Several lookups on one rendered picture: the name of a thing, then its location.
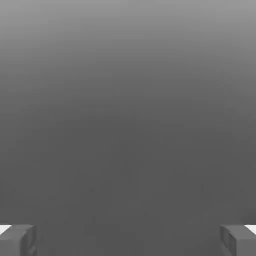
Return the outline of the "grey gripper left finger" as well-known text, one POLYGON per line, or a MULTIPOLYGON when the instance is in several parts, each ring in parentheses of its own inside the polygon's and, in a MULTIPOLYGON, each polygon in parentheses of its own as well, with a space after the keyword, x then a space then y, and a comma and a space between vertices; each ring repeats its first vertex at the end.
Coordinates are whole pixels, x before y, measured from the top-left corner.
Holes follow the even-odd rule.
POLYGON ((37 227, 0 224, 0 256, 38 256, 37 227))

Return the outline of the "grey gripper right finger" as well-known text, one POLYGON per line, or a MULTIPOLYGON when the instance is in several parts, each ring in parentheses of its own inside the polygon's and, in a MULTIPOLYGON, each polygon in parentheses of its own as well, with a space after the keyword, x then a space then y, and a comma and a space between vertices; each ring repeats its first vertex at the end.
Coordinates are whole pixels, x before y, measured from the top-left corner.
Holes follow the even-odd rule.
POLYGON ((221 225, 222 256, 256 256, 256 224, 221 225))

